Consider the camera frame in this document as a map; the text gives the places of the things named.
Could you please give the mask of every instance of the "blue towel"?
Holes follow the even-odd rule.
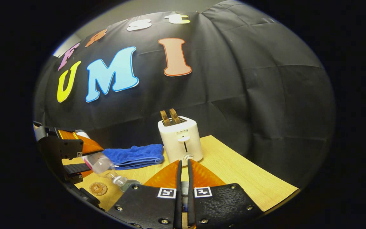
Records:
[[[103,154],[109,158],[116,170],[130,170],[156,165],[163,162],[163,146],[161,144],[133,146],[131,149],[105,149]]]

